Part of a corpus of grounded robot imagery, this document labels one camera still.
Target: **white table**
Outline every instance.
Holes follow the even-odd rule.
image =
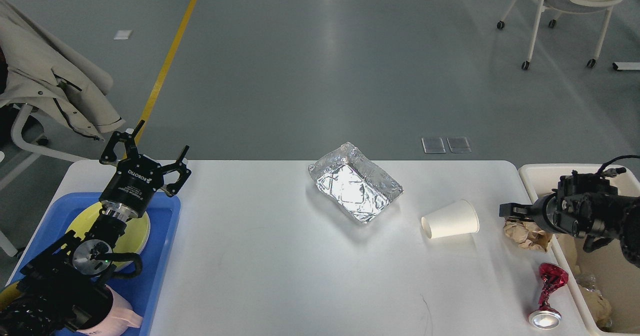
[[[190,161],[152,335],[587,335],[566,287],[550,299],[560,326],[527,321],[537,268],[555,258],[503,235],[498,206],[529,201],[512,164],[379,161],[405,191],[360,225],[315,188],[310,163]],[[76,162],[54,200],[102,191],[114,170]],[[480,231],[426,238],[421,216],[458,199]]]

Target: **chair leg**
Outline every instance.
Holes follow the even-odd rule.
[[[517,1],[518,0],[511,0],[509,7],[505,11],[504,15],[502,15],[502,18],[500,19],[500,21],[505,21],[507,19],[507,16],[509,15],[510,12],[512,12],[512,8],[514,8]]]
[[[50,156],[51,158],[70,161],[72,163],[80,160],[87,160],[86,158],[77,156],[75,154],[57,151],[55,149],[50,149],[48,147],[36,144],[30,144],[29,142],[25,141],[25,139],[23,138],[23,128],[25,127],[27,118],[29,117],[33,109],[34,107],[31,105],[22,105],[20,111],[18,111],[18,116],[13,122],[13,126],[11,126],[11,140],[13,140],[13,143],[16,146],[18,146],[20,149],[32,152],[34,154]]]
[[[564,12],[562,11],[556,11],[551,21],[549,21],[549,29],[553,29],[556,26],[556,23],[558,22],[558,20],[560,19],[560,16],[562,16],[563,13]]]
[[[600,37],[598,40],[598,45],[596,46],[596,51],[593,54],[593,58],[587,62],[587,67],[592,68],[596,65],[596,61],[600,56],[600,52],[602,50],[602,44],[604,44],[604,37],[607,35],[607,29],[609,28],[609,21],[611,19],[611,12],[613,11],[613,6],[610,6],[606,9],[606,13],[604,16],[604,22],[602,23],[602,30],[600,31]]]
[[[531,58],[533,58],[533,48],[536,45],[536,37],[538,37],[538,27],[540,26],[540,18],[545,11],[545,0],[539,0],[537,3],[537,11],[535,12],[535,22],[533,24],[533,33],[531,34],[531,42],[528,44],[528,55],[526,61],[522,62],[522,70],[529,69]]]

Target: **white paper cup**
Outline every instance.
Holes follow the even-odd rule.
[[[433,211],[422,218],[422,229],[430,239],[473,234],[480,229],[478,214],[466,199]]]

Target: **yellow floor line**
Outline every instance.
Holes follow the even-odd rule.
[[[149,99],[147,99],[144,110],[142,110],[142,115],[140,116],[140,120],[144,120],[144,126],[137,133],[137,136],[135,136],[136,143],[140,142],[142,133],[144,132],[145,127],[149,124],[151,111],[153,111],[154,106],[156,105],[158,94],[160,94],[162,85],[165,83],[165,79],[167,78],[167,74],[169,73],[169,69],[171,68],[171,63],[174,62],[174,56],[176,56],[176,51],[178,51],[180,41],[183,39],[187,24],[189,24],[189,19],[192,17],[192,12],[194,12],[194,7],[196,6],[197,2],[198,0],[189,1],[189,6],[187,6],[187,10],[184,12],[182,21],[180,22],[180,26],[178,27],[178,32],[175,33],[175,37],[173,38],[173,42],[171,43],[169,52],[167,52],[166,57],[164,58],[164,64],[162,64],[162,68],[160,68],[160,73],[155,80],[155,84],[153,85],[153,89],[151,90],[151,94],[149,95]]]

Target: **trash bin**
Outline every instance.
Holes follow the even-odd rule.
[[[588,163],[540,163],[524,165],[519,169],[519,176],[528,192],[531,202],[551,193],[558,188],[560,176],[571,175],[572,170],[581,174],[594,173],[601,165]],[[618,188],[618,195],[640,196],[640,183],[630,170],[615,178],[610,178],[611,186]],[[640,268],[637,268],[622,256],[620,242],[614,240],[606,247],[592,253],[583,252],[583,240],[575,239],[578,252],[577,264],[583,273],[595,275],[598,288],[604,298],[612,306],[612,332],[600,330],[592,318],[587,304],[571,273],[569,264],[555,236],[551,239],[551,249],[557,257],[559,265],[570,274],[569,289],[578,306],[580,315],[593,335],[601,336],[640,336]]]

